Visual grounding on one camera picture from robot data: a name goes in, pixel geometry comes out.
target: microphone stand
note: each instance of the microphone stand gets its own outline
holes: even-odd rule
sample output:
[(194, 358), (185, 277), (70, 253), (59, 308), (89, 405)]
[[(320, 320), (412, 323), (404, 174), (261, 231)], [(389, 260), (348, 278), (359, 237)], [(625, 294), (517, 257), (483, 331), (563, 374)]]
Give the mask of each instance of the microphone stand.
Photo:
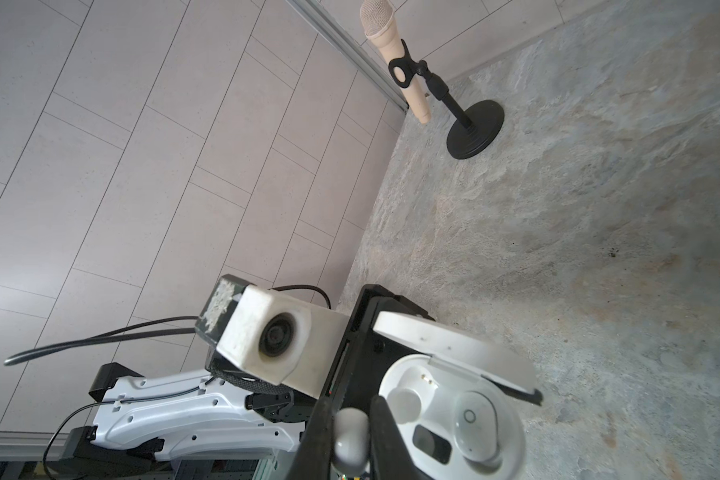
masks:
[[(402, 40), (405, 55), (389, 63), (389, 74), (400, 88), (408, 88), (416, 74), (421, 75), (427, 82), (427, 88), (437, 100), (442, 101), (448, 110), (456, 117), (456, 121), (448, 132), (445, 144), (451, 157), (463, 160), (471, 158), (490, 145), (504, 124), (504, 109), (493, 100), (483, 100), (472, 105), (466, 111), (461, 109), (458, 102), (448, 92), (448, 86), (438, 75), (429, 71), (424, 60), (414, 62), (408, 52), (405, 40)], [(405, 75), (403, 82), (399, 81), (394, 70), (399, 68)]]

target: microphone stand base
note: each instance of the microphone stand base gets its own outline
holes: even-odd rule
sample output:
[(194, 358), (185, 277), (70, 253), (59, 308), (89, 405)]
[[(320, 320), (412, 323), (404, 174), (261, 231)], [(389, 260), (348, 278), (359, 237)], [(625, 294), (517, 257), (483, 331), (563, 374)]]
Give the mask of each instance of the microphone stand base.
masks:
[(466, 110), (475, 128), (467, 130), (458, 120), (451, 126), (445, 144), (451, 157), (472, 158), (494, 141), (504, 124), (504, 109), (493, 100), (483, 100)]

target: black cable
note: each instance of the black cable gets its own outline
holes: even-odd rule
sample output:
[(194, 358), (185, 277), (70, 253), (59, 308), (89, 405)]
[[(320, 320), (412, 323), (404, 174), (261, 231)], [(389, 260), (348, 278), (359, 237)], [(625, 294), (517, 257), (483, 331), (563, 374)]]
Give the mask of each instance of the black cable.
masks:
[(328, 294), (319, 286), (314, 285), (283, 285), (283, 286), (274, 286), (272, 290), (277, 290), (278, 292), (283, 292), (285, 290), (314, 290), (315, 292), (322, 295), (324, 299), (326, 299), (326, 305), (328, 309), (331, 309), (331, 299), (328, 298)]
[(165, 323), (165, 322), (175, 322), (177, 320), (197, 320), (197, 316), (172, 316), (171, 318), (166, 318), (166, 319), (151, 320), (149, 322), (142, 322), (142, 323), (137, 323), (135, 325), (124, 326), (121, 329), (112, 330), (111, 332), (100, 333), (98, 335), (92, 336), (91, 338), (95, 339), (100, 336), (112, 336), (112, 335), (116, 335), (117, 333), (127, 332), (128, 330), (139, 329), (143, 326), (156, 325), (158, 323)]
[(52, 343), (50, 345), (41, 346), (36, 349), (26, 350), (24, 352), (17, 353), (5, 359), (3, 365), (10, 366), (16, 365), (17, 363), (28, 362), (29, 360), (39, 359), (42, 356), (50, 355), (51, 353), (60, 352), (61, 350), (72, 349), (78, 346), (88, 345), (100, 345), (102, 343), (114, 343), (124, 342), (127, 340), (138, 340), (151, 338), (154, 336), (168, 336), (168, 335), (185, 335), (187, 333), (194, 333), (194, 328), (185, 329), (171, 329), (171, 330), (152, 330), (149, 332), (138, 332), (138, 333), (127, 333), (125, 335), (118, 336), (95, 336), (82, 340), (71, 340), (68, 342)]
[[(205, 385), (208, 385), (215, 379), (216, 378), (214, 376), (212, 376), (211, 378), (209, 378), (205, 381)], [(187, 393), (196, 392), (197, 390), (200, 390), (200, 386), (196, 386), (189, 390), (184, 390), (183, 392), (169, 393), (167, 395), (145, 397), (145, 398), (124, 398), (124, 399), (120, 400), (120, 403), (136, 403), (136, 402), (149, 402), (151, 400), (163, 400), (166, 398), (173, 398), (173, 397), (186, 395)], [(76, 416), (78, 413), (82, 412), (86, 408), (94, 408), (96, 406), (101, 406), (101, 405), (112, 405), (114, 403), (115, 403), (115, 400), (107, 400), (106, 402), (89, 403), (88, 405), (82, 406), (81, 408), (78, 408), (77, 410), (72, 412), (67, 418), (64, 419), (64, 421), (61, 423), (61, 425), (59, 425), (58, 429), (56, 430), (56, 433), (50, 437), (50, 440), (48, 441), (48, 445), (46, 445), (45, 450), (43, 451), (43, 471), (45, 472), (45, 475), (50, 480), (57, 480), (57, 479), (55, 476), (50, 474), (50, 471), (48, 470), (48, 466), (46, 465), (46, 462), (48, 461), (48, 452), (50, 452), (50, 447), (54, 444), (54, 440), (56, 440), (56, 437), (58, 437), (59, 433), (61, 433), (61, 429), (64, 428), (65, 425), (67, 425), (67, 422), (69, 420), (71, 420), (72, 417)]]

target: beige microphone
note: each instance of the beige microphone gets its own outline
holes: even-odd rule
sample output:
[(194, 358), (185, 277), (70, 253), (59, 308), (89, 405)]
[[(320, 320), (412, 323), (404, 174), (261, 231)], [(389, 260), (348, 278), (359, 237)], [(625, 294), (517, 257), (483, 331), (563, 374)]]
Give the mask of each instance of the beige microphone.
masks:
[[(382, 54), (387, 64), (391, 60), (405, 55), (398, 33), (398, 24), (394, 21), (394, 10), (387, 0), (365, 0), (360, 6), (360, 22), (365, 29), (365, 36), (376, 45), (378, 52)], [(399, 68), (394, 72), (394, 76), (400, 82), (405, 80), (405, 75)], [(427, 103), (418, 78), (414, 78), (408, 88), (400, 90), (420, 122), (425, 124), (432, 119), (429, 103)]]

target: microphone grille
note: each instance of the microphone grille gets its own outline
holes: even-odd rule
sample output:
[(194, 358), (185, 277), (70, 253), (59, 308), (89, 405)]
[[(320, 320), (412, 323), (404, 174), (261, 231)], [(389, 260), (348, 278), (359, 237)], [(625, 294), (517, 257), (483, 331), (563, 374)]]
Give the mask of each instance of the microphone grille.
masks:
[(394, 10), (387, 0), (365, 0), (360, 5), (360, 22), (365, 29), (365, 36), (371, 37), (379, 33), (392, 18)]

